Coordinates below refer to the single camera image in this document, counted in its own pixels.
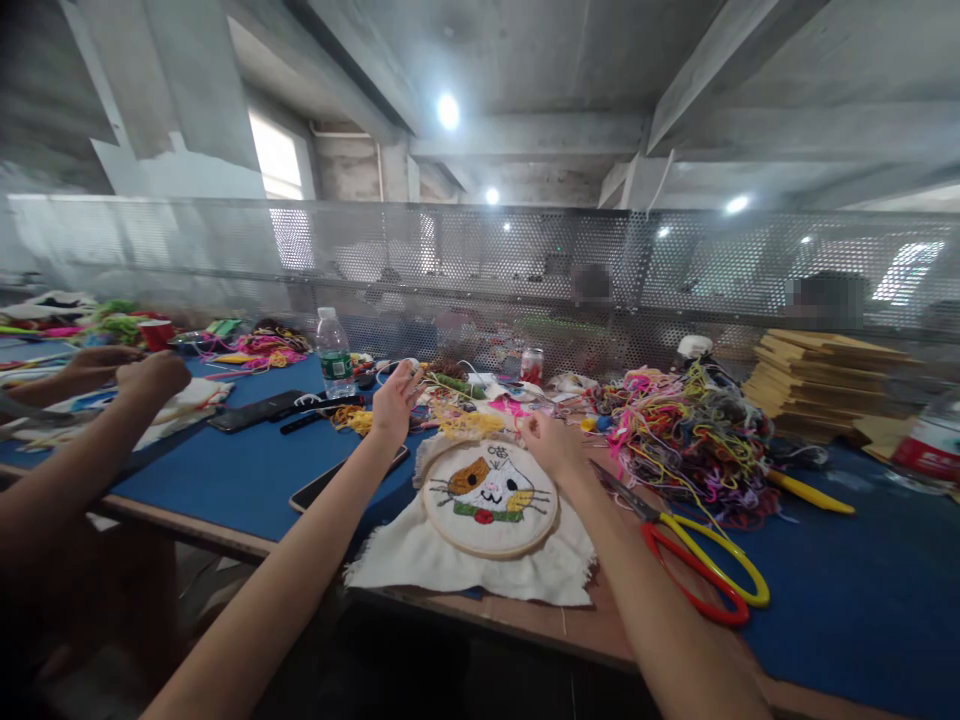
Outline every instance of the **plastic bottle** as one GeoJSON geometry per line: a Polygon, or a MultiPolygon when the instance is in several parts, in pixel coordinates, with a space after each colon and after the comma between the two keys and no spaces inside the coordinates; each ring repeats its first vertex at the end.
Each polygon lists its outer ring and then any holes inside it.
{"type": "Polygon", "coordinates": [[[890,458],[887,476],[932,492],[960,488],[960,388],[924,408],[890,458]]]}
{"type": "Polygon", "coordinates": [[[350,344],[343,325],[337,320],[336,308],[317,308],[317,355],[323,369],[327,397],[347,397],[357,392],[350,364],[350,344]]]}

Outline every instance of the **stacked cardboard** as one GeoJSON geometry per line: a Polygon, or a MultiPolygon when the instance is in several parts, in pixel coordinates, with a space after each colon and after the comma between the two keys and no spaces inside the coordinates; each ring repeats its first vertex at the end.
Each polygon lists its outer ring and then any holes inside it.
{"type": "Polygon", "coordinates": [[[770,330],[754,348],[759,364],[747,398],[778,433],[829,442],[853,421],[878,414],[890,370],[915,361],[906,353],[828,333],[770,330]]]}

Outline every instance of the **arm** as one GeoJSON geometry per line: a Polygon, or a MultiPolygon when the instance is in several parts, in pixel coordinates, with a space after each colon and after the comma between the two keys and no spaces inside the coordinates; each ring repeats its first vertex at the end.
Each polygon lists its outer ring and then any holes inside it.
{"type": "MultiPolygon", "coordinates": [[[[84,348],[56,375],[24,383],[7,391],[7,396],[23,405],[45,408],[76,395],[93,392],[112,380],[117,368],[143,358],[143,352],[128,347],[84,348]]],[[[0,413],[0,425],[14,418],[0,413]]]]}
{"type": "Polygon", "coordinates": [[[250,714],[316,611],[403,443],[422,375],[411,378],[408,361],[393,372],[374,396],[373,430],[207,630],[144,718],[250,714]]]}
{"type": "Polygon", "coordinates": [[[79,437],[0,493],[0,568],[43,554],[102,493],[160,408],[190,382],[183,361],[160,353],[117,373],[117,399],[79,437]]]}
{"type": "Polygon", "coordinates": [[[523,428],[593,540],[637,665],[664,718],[770,718],[757,688],[707,634],[660,563],[629,529],[586,464],[579,437],[537,413],[523,428]]]}

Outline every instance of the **pipe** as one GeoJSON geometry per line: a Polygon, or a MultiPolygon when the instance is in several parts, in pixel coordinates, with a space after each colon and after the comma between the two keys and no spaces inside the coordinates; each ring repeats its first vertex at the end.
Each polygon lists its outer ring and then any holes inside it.
{"type": "Polygon", "coordinates": [[[380,202],[383,202],[383,159],[380,157],[380,143],[377,143],[377,175],[380,177],[380,202]]]}
{"type": "Polygon", "coordinates": [[[310,132],[313,133],[314,137],[340,138],[343,140],[364,140],[370,138],[370,134],[364,132],[326,132],[323,130],[317,130],[317,124],[313,120],[310,121],[310,132]]]}

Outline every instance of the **metal mesh partition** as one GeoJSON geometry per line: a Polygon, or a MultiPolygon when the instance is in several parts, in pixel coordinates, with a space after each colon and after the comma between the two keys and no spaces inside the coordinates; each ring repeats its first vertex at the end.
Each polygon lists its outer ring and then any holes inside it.
{"type": "Polygon", "coordinates": [[[669,365],[685,334],[749,370],[785,280],[865,278],[857,334],[960,337],[960,220],[889,213],[642,213],[279,200],[11,196],[52,285],[193,325],[337,307],[357,350],[476,359],[525,345],[547,371],[669,365]]]}

